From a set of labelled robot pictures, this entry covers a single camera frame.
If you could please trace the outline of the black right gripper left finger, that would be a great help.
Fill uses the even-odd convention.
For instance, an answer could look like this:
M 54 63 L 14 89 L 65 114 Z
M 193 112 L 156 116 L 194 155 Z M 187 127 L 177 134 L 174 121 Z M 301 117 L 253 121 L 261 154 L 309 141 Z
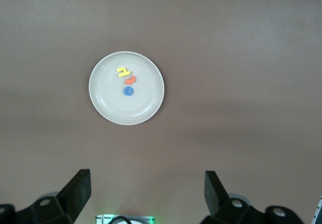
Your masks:
M 55 196 L 40 198 L 20 211 L 1 204 L 1 223 L 74 223 L 90 196 L 91 173 L 81 169 Z

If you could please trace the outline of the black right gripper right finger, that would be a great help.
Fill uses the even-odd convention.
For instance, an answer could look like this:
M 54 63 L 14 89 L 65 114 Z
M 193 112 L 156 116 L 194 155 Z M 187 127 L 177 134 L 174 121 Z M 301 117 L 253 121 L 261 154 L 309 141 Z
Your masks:
M 210 215 L 201 223 L 303 223 L 291 209 L 268 206 L 264 212 L 238 197 L 230 197 L 215 171 L 205 172 L 204 197 Z

